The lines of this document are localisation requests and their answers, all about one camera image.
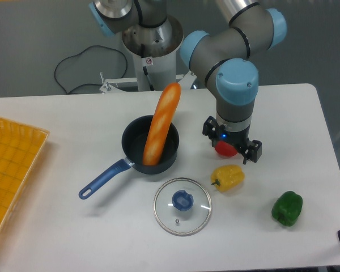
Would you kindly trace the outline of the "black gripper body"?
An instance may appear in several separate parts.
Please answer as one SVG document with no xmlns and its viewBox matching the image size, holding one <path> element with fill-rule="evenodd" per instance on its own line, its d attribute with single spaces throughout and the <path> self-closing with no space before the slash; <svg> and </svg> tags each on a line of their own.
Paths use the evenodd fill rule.
<svg viewBox="0 0 340 272">
<path fill-rule="evenodd" d="M 214 141 L 211 141 L 212 146 L 215 147 L 219 141 L 224 141 L 232 145 L 238 152 L 242 152 L 246 141 L 249 140 L 248 134 L 252 115 L 240 122 L 226 121 L 219 115 L 215 119 L 217 121 L 217 137 Z"/>
</svg>

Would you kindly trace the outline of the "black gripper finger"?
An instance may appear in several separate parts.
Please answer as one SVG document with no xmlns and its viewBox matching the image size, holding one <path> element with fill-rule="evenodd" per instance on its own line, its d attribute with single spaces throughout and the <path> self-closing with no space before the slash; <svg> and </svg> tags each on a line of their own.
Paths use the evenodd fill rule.
<svg viewBox="0 0 340 272">
<path fill-rule="evenodd" d="M 217 137 L 216 134 L 217 121 L 214 117 L 209 116 L 203 123 L 202 134 L 207 136 L 209 140 L 214 141 Z"/>
<path fill-rule="evenodd" d="M 258 140 L 247 140 L 244 150 L 242 151 L 243 164 L 248 161 L 256 163 L 262 155 L 262 142 Z"/>
</svg>

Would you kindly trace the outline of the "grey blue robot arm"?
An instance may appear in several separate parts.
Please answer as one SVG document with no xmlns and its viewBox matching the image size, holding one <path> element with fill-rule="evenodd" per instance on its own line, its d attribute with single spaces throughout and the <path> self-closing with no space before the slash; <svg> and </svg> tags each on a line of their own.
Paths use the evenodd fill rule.
<svg viewBox="0 0 340 272">
<path fill-rule="evenodd" d="M 248 137 L 258 70 L 251 55 L 284 40 L 281 12 L 258 1 L 217 1 L 228 28 L 212 36 L 205 31 L 184 35 L 167 12 L 166 1 L 92 1 L 89 8 L 106 36 L 120 33 L 132 54 L 140 91 L 162 90 L 176 79 L 176 56 L 216 99 L 216 116 L 204 123 L 213 145 L 233 146 L 245 162 L 257 162 L 262 144 Z"/>
</svg>

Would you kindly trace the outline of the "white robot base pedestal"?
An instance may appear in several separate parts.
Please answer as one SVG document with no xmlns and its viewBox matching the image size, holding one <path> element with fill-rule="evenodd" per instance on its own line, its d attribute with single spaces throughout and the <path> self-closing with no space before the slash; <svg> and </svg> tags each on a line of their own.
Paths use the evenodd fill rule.
<svg viewBox="0 0 340 272">
<path fill-rule="evenodd" d="M 156 28 L 134 25 L 123 31 L 122 42 L 133 57 L 139 91 L 161 91 L 176 81 L 176 59 L 184 38 L 180 22 L 167 16 Z"/>
</svg>

